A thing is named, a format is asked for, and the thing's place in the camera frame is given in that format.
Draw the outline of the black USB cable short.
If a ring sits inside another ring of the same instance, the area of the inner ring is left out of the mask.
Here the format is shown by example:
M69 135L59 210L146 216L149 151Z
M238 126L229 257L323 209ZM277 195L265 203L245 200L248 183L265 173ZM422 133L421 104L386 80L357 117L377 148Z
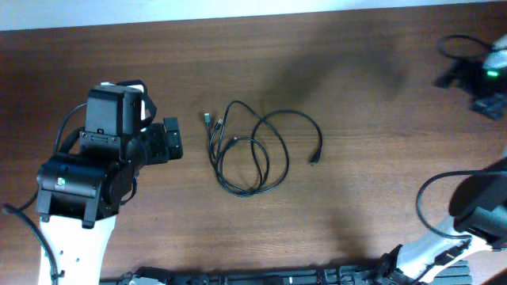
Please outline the black USB cable short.
M204 123L206 124L208 133L209 161L212 165L212 168L214 169L216 180L222 189L234 196L243 198L267 193L273 190L272 187L266 186L270 170L270 160L267 150L261 145L260 142L249 137L233 137L227 142L224 149L222 150L221 147L218 146L218 143L221 143L223 140L223 137L219 134L219 132L222 130L222 127L225 126L223 119L219 119L214 125L212 125L212 117L209 112L206 112L204 114ZM250 148L253 151L253 161L257 167L257 174L259 176L259 184L249 189L240 188L239 186L232 184L223 174L223 163L226 152L241 141L250 143ZM265 171L261 170L261 166L258 162L255 152L256 146L261 149L265 156L265 161L267 164Z

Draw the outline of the black USB cable long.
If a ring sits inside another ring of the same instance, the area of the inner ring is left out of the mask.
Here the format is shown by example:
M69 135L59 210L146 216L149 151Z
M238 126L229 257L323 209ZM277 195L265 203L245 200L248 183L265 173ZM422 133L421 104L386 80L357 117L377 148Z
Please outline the black USB cable long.
M314 151L311 153L311 156L309 157L308 164L311 166L315 166L319 163L319 161L321 159L323 147L324 147L324 137L323 137L323 133L322 133L320 126L310 116L308 116L307 114L305 114L303 112L292 110L292 109L276 110L276 111L270 112L270 113L262 116L262 115L258 114L257 112L255 112L248 104L246 104L243 101L238 101L238 100L234 100L231 103L229 103L225 109L223 117L220 118L220 119L223 119L223 121L225 123L225 126L222 127L222 130L219 132L219 134L223 137L223 140L222 140L222 142L218 143L218 146L220 146L222 150L224 149L227 142L230 140L230 139L226 140L224 137L225 137L225 130L227 127L227 121L229 119L229 113L234 105L241 105L249 114L251 114L252 116L254 116L257 119L257 122L253 127L253 130L251 131L250 135L248 135L247 137L252 138L252 139L256 139L256 134L257 134L258 129L262 125L264 125L273 133L273 135L276 137L276 139L280 143L280 146L282 148L283 155L284 155L284 171L282 172L280 177L277 178L276 181L272 184L268 183L268 179L269 179L269 177L268 177L267 182L266 182L267 187L272 187L273 190L278 188L286 180L286 178L288 176L288 171L289 171L290 165L291 165L290 155L288 152L288 147L287 147L286 142L284 141L280 132L269 122L269 120L271 118L273 118L274 116L279 116L279 115L299 116L299 117L304 118L306 121L308 121L314 127L316 134L317 134L317 146L315 147ZM267 164L266 164L265 156L264 156L263 152L261 151L261 149L258 146L255 147L255 152L257 155L258 162L261 166L261 170L265 171Z

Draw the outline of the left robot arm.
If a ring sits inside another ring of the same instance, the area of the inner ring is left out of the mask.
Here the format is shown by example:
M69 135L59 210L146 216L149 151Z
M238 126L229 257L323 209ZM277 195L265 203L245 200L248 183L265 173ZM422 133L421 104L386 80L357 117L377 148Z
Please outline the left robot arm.
M183 156L177 118L156 123L140 81L104 82L87 96L86 122L37 174L40 284L97 284L120 208L136 193L139 171Z

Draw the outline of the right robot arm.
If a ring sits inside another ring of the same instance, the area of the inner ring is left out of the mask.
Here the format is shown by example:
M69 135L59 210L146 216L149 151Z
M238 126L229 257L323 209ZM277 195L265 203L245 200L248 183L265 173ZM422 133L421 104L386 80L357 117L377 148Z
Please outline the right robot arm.
M474 42L485 51L475 55L453 55L447 41L462 36L445 36L438 52L453 61L434 81L447 89L451 85L471 95L469 109L490 120L506 115L506 38L492 44ZM449 202L449 215L437 226L424 217L421 205L425 190L439 179L463 176ZM416 212L428 233L418 240L398 245L383 255L370 278L372 284L430 284L441 273L474 253L506 249L506 159L485 169L456 170L429 178L418 190Z

